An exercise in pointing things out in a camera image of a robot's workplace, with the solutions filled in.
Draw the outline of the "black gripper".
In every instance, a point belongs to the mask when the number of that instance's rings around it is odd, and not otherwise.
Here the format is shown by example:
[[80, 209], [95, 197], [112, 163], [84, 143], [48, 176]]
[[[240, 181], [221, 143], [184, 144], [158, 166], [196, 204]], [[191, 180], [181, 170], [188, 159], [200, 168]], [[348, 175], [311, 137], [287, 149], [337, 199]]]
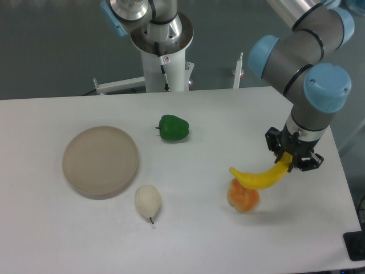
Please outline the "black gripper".
[[312, 153], [316, 141], [304, 141], [291, 134], [286, 126], [280, 131], [275, 127], [270, 127], [265, 134], [265, 139], [269, 151], [275, 156], [275, 162], [278, 163], [284, 152], [293, 156], [289, 164], [288, 172], [293, 169], [299, 169], [302, 172], [317, 169], [321, 166], [324, 158], [317, 153]]

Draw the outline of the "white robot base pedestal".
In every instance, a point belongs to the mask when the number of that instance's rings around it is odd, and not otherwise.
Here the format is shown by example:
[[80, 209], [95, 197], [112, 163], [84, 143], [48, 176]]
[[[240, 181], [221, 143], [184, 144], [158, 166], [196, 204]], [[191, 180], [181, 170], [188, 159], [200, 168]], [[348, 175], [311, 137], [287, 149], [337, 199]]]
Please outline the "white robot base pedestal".
[[139, 50], [146, 92], [188, 91], [194, 64], [186, 50], [194, 36], [177, 1], [102, 1], [101, 11], [117, 36]]

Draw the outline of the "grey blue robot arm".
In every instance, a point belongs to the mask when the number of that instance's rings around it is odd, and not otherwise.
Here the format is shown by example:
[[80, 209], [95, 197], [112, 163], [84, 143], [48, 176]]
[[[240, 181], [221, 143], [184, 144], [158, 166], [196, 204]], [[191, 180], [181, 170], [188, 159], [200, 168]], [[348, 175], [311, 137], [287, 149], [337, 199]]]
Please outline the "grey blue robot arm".
[[248, 65], [293, 107], [283, 129], [267, 131], [267, 146], [277, 160], [287, 161], [288, 171], [317, 169], [323, 158], [314, 148], [352, 86], [343, 68], [323, 59], [352, 37], [355, 22], [347, 10], [328, 9], [321, 1], [270, 1], [270, 6], [292, 33], [286, 39], [262, 37]]

